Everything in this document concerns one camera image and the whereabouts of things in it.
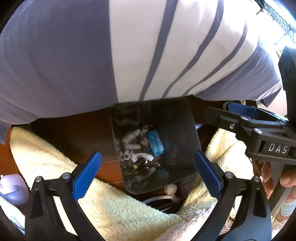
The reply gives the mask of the person right hand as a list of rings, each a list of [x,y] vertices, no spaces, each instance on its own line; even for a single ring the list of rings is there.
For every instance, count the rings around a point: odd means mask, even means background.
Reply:
[[[287,220],[295,209],[295,167],[286,169],[280,168],[281,176],[277,181],[273,178],[273,172],[276,171],[276,167],[281,166],[279,162],[259,161],[255,159],[252,159],[251,162],[253,164],[254,174],[259,176],[262,180],[267,198],[273,195],[278,184],[289,190],[285,202],[281,204],[275,216],[277,221]]]

